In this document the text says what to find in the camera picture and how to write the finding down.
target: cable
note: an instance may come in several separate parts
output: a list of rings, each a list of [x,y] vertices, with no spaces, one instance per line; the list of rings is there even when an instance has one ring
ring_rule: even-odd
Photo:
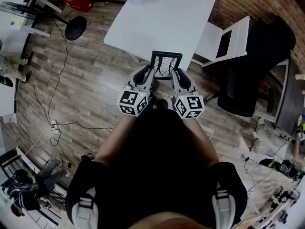
[[[254,177],[253,177],[250,173],[248,173],[248,170],[247,170],[247,168],[246,168],[246,160],[244,160],[244,169],[246,170],[246,174],[248,174],[249,176],[251,176],[252,181],[253,181],[253,187],[251,187],[251,188],[247,191],[247,192],[249,192],[252,188],[255,187],[255,181],[254,181]]]
[[[285,145],[286,143],[284,143],[282,146],[280,146],[280,148],[274,153],[273,156],[268,155],[269,157],[273,158],[275,160],[275,155],[277,154],[278,151],[280,151],[280,149]]]
[[[33,84],[34,84],[34,93],[35,93],[35,98],[36,98],[37,102],[40,104],[40,106],[42,107],[43,112],[44,112],[44,115],[46,116],[46,119],[47,119],[47,122],[48,122],[49,126],[50,126],[50,127],[52,127],[52,126],[51,126],[51,124],[50,124],[50,122],[49,122],[49,119],[48,119],[48,116],[47,116],[47,113],[46,113],[46,111],[45,111],[44,107],[42,106],[41,102],[40,102],[40,101],[38,100],[38,98],[37,98],[37,95],[36,95],[36,85],[35,85],[35,82],[33,81],[33,79],[31,79],[31,81],[32,81],[32,82],[33,82]]]
[[[260,184],[262,181],[264,181],[274,170],[270,171],[267,176],[265,176],[262,180],[260,180],[256,185]]]
[[[56,140],[54,137],[51,137],[50,138],[50,143],[51,143],[51,145],[53,146],[53,147],[56,147],[57,145],[58,145],[58,143],[59,143],[59,140],[61,139],[61,135],[62,135],[62,132],[60,131],[60,130],[58,130],[59,132],[60,132],[60,135],[59,135],[59,138],[58,138],[58,140]],[[52,143],[52,139],[54,139],[55,141],[56,141],[56,144],[54,145],[53,143]]]
[[[43,111],[44,111],[44,114],[45,114],[45,117],[46,117],[46,119],[47,119],[47,122],[48,122],[49,126],[50,126],[51,128],[53,128],[54,125],[51,124],[51,118],[50,118],[51,103],[52,103],[52,100],[53,100],[55,91],[56,91],[56,89],[57,89],[57,87],[58,87],[58,85],[59,85],[59,83],[60,83],[61,74],[62,74],[62,72],[63,72],[64,69],[65,69],[66,62],[67,62],[67,59],[68,59],[68,57],[69,57],[69,51],[68,51],[68,48],[67,48],[67,40],[65,39],[65,37],[64,37],[64,35],[63,35],[63,32],[62,32],[61,28],[59,28],[59,26],[57,25],[55,19],[54,19],[53,17],[51,17],[51,18],[53,19],[53,21],[54,21],[56,27],[61,31],[62,38],[65,40],[65,48],[66,48],[67,55],[66,55],[66,58],[65,58],[64,63],[63,63],[63,68],[62,68],[62,70],[61,70],[61,72],[60,72],[60,74],[59,74],[57,84],[56,84],[56,86],[55,86],[55,88],[54,88],[54,90],[53,90],[52,96],[51,96],[51,100],[50,100],[49,108],[48,108],[48,114],[46,113],[46,111],[45,111],[45,109],[43,108],[41,102],[40,102],[40,101],[38,100],[38,98],[37,98],[35,82],[34,82],[33,80],[32,80],[32,81],[33,81],[33,84],[34,84],[35,98],[36,98],[37,102],[40,104],[40,106],[42,107],[42,109],[43,109]],[[111,129],[111,130],[113,130],[113,128],[111,128],[111,127],[106,127],[106,128],[100,128],[100,127],[94,127],[94,128],[84,127],[84,126],[82,126],[81,124],[79,124],[79,123],[77,123],[77,122],[66,123],[66,124],[57,124],[57,125],[73,125],[73,124],[76,124],[76,125],[78,125],[79,127],[83,128],[83,129],[89,129],[89,130],[95,130],[95,129],[100,129],[100,130]],[[59,147],[61,148],[61,151],[62,151],[63,156],[64,156],[67,160],[69,160],[69,159],[67,158],[67,156],[65,155],[65,153],[64,153],[64,151],[63,151],[63,148],[62,148],[61,145],[59,144],[59,141],[60,141],[60,139],[61,139],[62,132],[61,132],[60,130],[58,130],[58,131],[60,132],[59,138],[56,140],[56,138],[51,137],[51,138],[50,138],[50,143],[51,143],[52,146],[59,146]]]
[[[83,128],[83,129],[89,129],[89,130],[95,130],[95,129],[100,129],[100,130],[111,129],[111,130],[113,130],[113,128],[111,128],[111,127],[106,127],[106,128],[100,128],[100,127],[93,127],[93,128],[90,128],[90,127],[83,127],[81,124],[79,124],[79,123],[77,123],[77,122],[72,122],[72,123],[67,123],[67,124],[57,124],[57,125],[72,125],[72,124],[77,124],[77,125],[80,126],[81,128]]]
[[[53,17],[51,17],[51,18],[53,19],[53,21],[54,21],[55,25],[57,26],[57,28],[61,31],[62,38],[65,40],[65,46],[66,46],[67,56],[66,56],[65,61],[64,61],[64,63],[63,63],[63,68],[62,68],[62,70],[61,70],[61,73],[59,74],[58,82],[57,82],[57,84],[56,84],[56,86],[55,86],[55,88],[54,88],[54,90],[53,90],[52,97],[51,97],[51,100],[50,100],[49,109],[48,109],[48,117],[49,117],[49,120],[50,120],[50,107],[51,107],[51,103],[52,103],[52,100],[53,100],[53,96],[54,96],[54,93],[55,93],[55,91],[56,91],[56,89],[57,89],[57,87],[58,87],[59,82],[61,81],[61,74],[62,74],[62,72],[63,72],[64,69],[65,69],[66,62],[67,62],[67,58],[68,58],[68,56],[69,56],[69,52],[68,52],[68,48],[67,48],[67,40],[66,40],[65,37],[63,36],[62,30],[61,30],[61,28],[58,27],[58,25],[57,25],[55,19],[54,19]]]
[[[39,146],[39,145],[41,145],[41,144],[44,143],[44,141],[47,139],[47,135],[46,135],[46,138],[43,140],[42,143],[36,145],[36,143],[38,142],[38,140],[39,140],[39,138],[42,136],[42,134],[43,134],[43,133],[41,133],[41,135],[38,137],[38,139],[37,139],[37,141],[34,143],[34,145],[25,153],[25,156],[31,151],[32,148],[34,148],[35,146]]]

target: electric cable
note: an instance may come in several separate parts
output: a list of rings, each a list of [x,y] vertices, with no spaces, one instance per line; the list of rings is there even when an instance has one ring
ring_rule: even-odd
[[[53,19],[53,21],[54,21],[56,27],[61,31],[61,35],[62,35],[63,39],[65,40],[65,48],[66,48],[67,55],[66,55],[65,60],[64,60],[63,68],[62,68],[62,70],[61,70],[61,72],[60,72],[60,74],[59,74],[57,84],[56,84],[56,86],[55,86],[55,88],[54,88],[54,90],[53,90],[53,92],[52,92],[51,100],[50,100],[49,107],[48,107],[48,113],[46,112],[46,110],[45,110],[44,107],[42,106],[42,103],[38,100],[37,95],[36,95],[36,86],[35,86],[35,82],[34,82],[33,80],[32,80],[32,81],[33,81],[33,84],[34,84],[34,94],[35,94],[35,98],[36,98],[37,102],[39,103],[39,105],[42,107],[42,109],[43,109],[43,111],[44,111],[44,114],[45,114],[46,120],[47,120],[47,122],[48,122],[48,125],[49,125],[51,128],[54,128],[54,125],[56,125],[56,124],[53,124],[53,125],[51,124],[50,108],[51,108],[51,103],[52,103],[52,100],[53,100],[55,91],[56,91],[56,89],[57,89],[57,87],[58,87],[58,85],[59,85],[59,83],[60,83],[60,80],[61,80],[61,74],[63,73],[63,71],[64,71],[64,69],[65,69],[66,62],[67,62],[67,59],[68,59],[68,57],[69,57],[69,51],[68,51],[68,48],[67,48],[67,40],[65,39],[65,37],[64,37],[64,35],[63,35],[63,32],[62,32],[61,28],[59,28],[59,26],[57,25],[57,23],[56,23],[56,21],[55,21],[55,19],[54,19],[53,17],[52,17],[52,19]],[[89,130],[95,130],[95,129],[100,129],[100,130],[111,129],[111,130],[113,130],[113,128],[111,128],[111,127],[106,127],[106,128],[101,128],[101,127],[93,127],[93,128],[84,127],[84,126],[82,126],[81,124],[79,124],[79,123],[77,123],[77,122],[71,122],[71,123],[66,123],[66,124],[57,124],[57,125],[62,125],[62,126],[64,126],[64,125],[74,125],[74,124],[75,124],[75,125],[78,125],[79,127],[83,128],[83,129],[89,129]],[[65,153],[64,153],[64,151],[63,151],[63,148],[59,145],[59,141],[60,141],[62,132],[61,132],[61,130],[59,130],[59,129],[57,129],[57,130],[60,132],[59,138],[56,140],[56,138],[51,137],[51,138],[50,138],[50,143],[51,143],[52,146],[59,146],[59,147],[61,148],[61,151],[62,151],[63,156],[64,156],[67,160],[69,160],[69,159],[67,158],[67,156],[65,155]]]
[[[284,143],[282,146],[280,146],[280,148],[274,153],[273,156],[271,156],[271,155],[268,155],[268,156],[271,157],[271,158],[273,158],[273,159],[275,160],[275,155],[277,154],[278,151],[281,150],[282,147],[284,147],[285,144],[286,144],[286,143]]]
[[[37,141],[34,143],[34,145],[25,153],[25,156],[32,150],[32,148],[34,148],[34,147],[36,147],[36,146],[40,146],[41,144],[44,143],[44,141],[47,139],[47,135],[46,135],[45,139],[44,139],[41,143],[39,143],[39,144],[36,145],[36,143],[38,142],[38,140],[39,140],[39,138],[41,137],[41,135],[38,137],[38,139],[37,139]]]
[[[255,183],[253,176],[252,176],[250,173],[248,173],[248,170],[247,170],[247,168],[246,168],[246,161],[248,161],[248,160],[251,160],[251,161],[257,163],[256,161],[254,161],[254,160],[252,160],[252,159],[250,159],[250,158],[244,160],[244,169],[246,170],[246,174],[250,175],[251,178],[252,178],[252,181],[253,181],[253,187],[251,187],[249,190],[247,190],[247,193],[248,193],[252,188],[255,188],[255,186],[257,186],[257,185],[260,184],[262,181],[264,181],[264,180],[274,171],[274,170],[270,171],[270,172],[268,173],[268,175],[266,175],[262,180],[260,180],[258,183]]]

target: chair backrest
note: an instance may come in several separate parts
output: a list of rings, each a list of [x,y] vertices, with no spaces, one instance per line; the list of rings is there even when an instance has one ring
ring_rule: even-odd
[[[227,54],[225,56],[217,58],[216,61],[227,60],[247,55],[246,46],[249,31],[249,21],[250,17],[246,16],[223,31],[223,35],[229,31],[232,31],[229,47]]]
[[[281,61],[289,58],[295,46],[295,35],[279,19],[272,24],[257,21],[248,36],[247,56],[242,65],[258,75],[267,74]]]

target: floor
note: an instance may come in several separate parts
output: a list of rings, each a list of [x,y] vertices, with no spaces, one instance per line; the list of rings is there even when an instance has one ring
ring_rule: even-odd
[[[126,84],[128,75],[147,62],[135,63],[125,52],[103,43],[107,30],[121,9],[121,5],[96,3],[89,13],[80,13],[65,8],[62,17],[71,20],[76,15],[88,21],[85,33],[77,40],[68,42],[65,69],[50,106],[50,119],[58,123],[78,122],[85,127],[115,127],[122,114],[116,106],[118,91]],[[64,30],[65,25],[57,22]],[[34,35],[27,52],[34,52],[30,70],[35,83],[36,94],[48,116],[49,102],[57,84],[59,73],[66,57],[64,39],[52,20],[41,22],[37,29],[51,33],[50,38]],[[203,97],[215,93],[219,86],[202,69],[191,63],[188,73],[195,79]],[[110,130],[85,130],[77,125],[60,126],[60,142],[52,146],[49,139],[55,134],[49,127],[45,113],[35,99],[34,83],[20,83],[18,90],[18,124],[1,124],[6,147],[20,145],[37,165],[42,166],[50,159],[62,154],[65,163],[72,162],[72,173],[80,161],[80,153],[96,153],[110,134]],[[173,91],[169,82],[160,82],[157,97],[169,99]],[[256,186],[250,194],[245,218],[255,215],[255,208],[261,208],[280,185],[292,186],[291,180],[252,161],[245,163],[249,149],[255,141],[254,131],[257,117],[243,118],[230,114],[211,101],[199,118],[199,123],[211,136],[221,161],[232,162],[245,187],[253,187],[253,181],[246,174],[245,165]],[[71,178],[63,180],[68,186]]]

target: office chair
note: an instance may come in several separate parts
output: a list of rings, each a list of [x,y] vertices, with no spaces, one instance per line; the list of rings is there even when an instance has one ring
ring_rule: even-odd
[[[271,24],[258,21],[253,25],[247,42],[247,55],[226,60],[220,91],[205,100],[218,97],[218,105],[235,115],[251,117],[257,98],[268,101],[268,112],[274,106],[274,91],[258,92],[259,77],[266,75],[274,66],[289,58],[295,46],[295,35],[282,18],[276,17]]]

